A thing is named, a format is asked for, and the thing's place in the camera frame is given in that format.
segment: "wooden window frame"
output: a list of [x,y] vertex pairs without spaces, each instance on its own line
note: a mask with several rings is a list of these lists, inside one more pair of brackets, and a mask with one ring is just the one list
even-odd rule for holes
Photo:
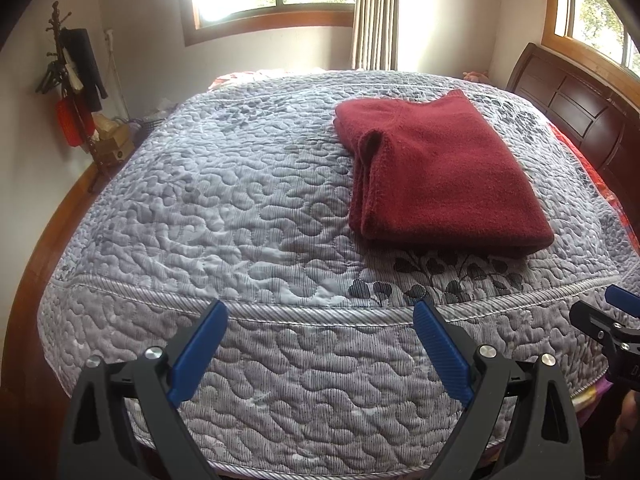
[[640,81],[629,74],[625,68],[609,60],[594,48],[569,36],[556,34],[558,0],[546,0],[545,27],[542,34],[542,46],[554,50],[572,59],[591,72],[600,76],[636,107],[640,107]]
[[283,4],[243,10],[202,25],[193,0],[180,0],[185,46],[235,34],[287,27],[353,27],[354,4]]

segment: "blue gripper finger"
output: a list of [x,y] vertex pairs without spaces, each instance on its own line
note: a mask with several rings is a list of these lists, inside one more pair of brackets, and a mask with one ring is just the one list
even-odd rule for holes
[[423,300],[414,306],[414,330],[449,397],[467,407],[474,398],[469,364]]
[[607,303],[633,317],[640,317],[640,298],[617,285],[609,285],[604,292]]
[[197,321],[196,330],[171,370],[170,389],[166,396],[176,408],[193,397],[226,332],[228,315],[224,303],[217,301],[204,316]]

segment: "coat rack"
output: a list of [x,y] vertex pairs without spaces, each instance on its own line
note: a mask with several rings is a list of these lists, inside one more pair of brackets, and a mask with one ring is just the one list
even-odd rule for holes
[[55,57],[56,59],[49,63],[49,67],[47,68],[47,75],[38,86],[36,92],[46,94],[51,89],[60,85],[62,90],[62,98],[68,96],[72,97],[72,99],[70,99],[70,102],[72,103],[72,115],[74,124],[76,126],[76,129],[80,133],[82,142],[84,142],[84,144],[87,146],[87,149],[94,159],[94,163],[98,169],[98,173],[95,175],[88,189],[89,192],[93,192],[95,184],[97,183],[98,178],[101,175],[106,177],[107,181],[111,179],[111,175],[107,165],[105,165],[105,163],[101,161],[100,157],[98,156],[98,153],[95,149],[94,140],[89,135],[87,135],[84,123],[82,122],[82,116],[78,109],[78,104],[76,103],[76,100],[73,99],[74,90],[69,79],[69,72],[66,69],[67,60],[65,59],[64,49],[62,46],[62,42],[60,41],[60,29],[62,23],[64,23],[64,21],[69,16],[71,16],[71,12],[68,13],[64,18],[60,19],[60,9],[58,8],[58,5],[58,2],[53,2],[53,12],[51,14],[51,19],[49,20],[50,27],[46,28],[47,32],[50,30],[53,31],[53,38],[56,42],[56,51],[47,52],[47,56]]

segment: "leaf pattern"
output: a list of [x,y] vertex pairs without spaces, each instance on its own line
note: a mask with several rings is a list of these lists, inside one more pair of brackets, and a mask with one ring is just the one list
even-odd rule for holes
[[451,303],[460,303],[460,300],[455,294],[451,294],[450,292],[445,292],[442,297],[443,303],[451,304]]
[[395,272],[402,272],[403,274],[420,272],[420,269],[418,269],[409,260],[405,260],[404,258],[396,258],[396,262],[394,263],[394,270]]
[[353,280],[349,287],[349,294],[352,298],[360,298],[361,300],[369,300],[371,298],[369,285],[362,280]]
[[466,273],[472,280],[481,281],[486,279],[486,272],[478,264],[469,264]]
[[429,258],[427,260],[427,270],[430,274],[442,274],[445,271],[445,267],[435,258]]
[[504,274],[509,269],[507,263],[502,260],[491,260],[491,265],[495,269],[495,272],[499,272],[500,274]]
[[445,288],[445,292],[449,292],[451,294],[459,294],[462,292],[462,285],[457,280],[451,280],[447,283],[447,288]]
[[523,289],[521,274],[518,274],[517,272],[510,272],[509,274],[507,274],[507,280],[509,280],[509,283],[511,283],[511,286],[514,286],[518,290]]
[[373,284],[373,293],[388,298],[392,292],[391,284],[385,282],[375,282]]
[[508,287],[505,283],[502,282],[502,280],[499,280],[498,278],[492,278],[492,282],[494,283],[495,290],[499,295],[502,296],[502,294],[507,291]]
[[409,298],[415,298],[416,300],[421,300],[424,297],[424,293],[426,289],[420,285],[420,283],[416,283],[412,288],[405,292],[405,294]]
[[450,249],[438,250],[438,257],[447,265],[456,266],[458,264],[458,255]]

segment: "bed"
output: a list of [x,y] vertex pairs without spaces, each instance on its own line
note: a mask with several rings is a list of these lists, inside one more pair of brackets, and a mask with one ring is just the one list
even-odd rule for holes
[[[528,259],[380,250],[348,229],[344,99],[427,101],[461,88],[510,147],[556,234]],[[69,393],[84,361],[163,345],[214,299],[230,323],[180,408],[210,463],[249,478],[419,476],[460,415],[411,327],[425,294],[507,356],[558,359],[575,399],[606,370],[570,305],[640,292],[624,216],[519,96],[415,73],[327,72],[221,86],[147,139],[80,222],[44,291],[38,332]],[[633,324],[612,309],[617,319]],[[505,402],[490,447],[506,434]],[[152,446],[139,407],[138,439]]]
[[640,120],[612,88],[580,67],[529,43],[507,90],[524,97],[585,156],[640,232]]

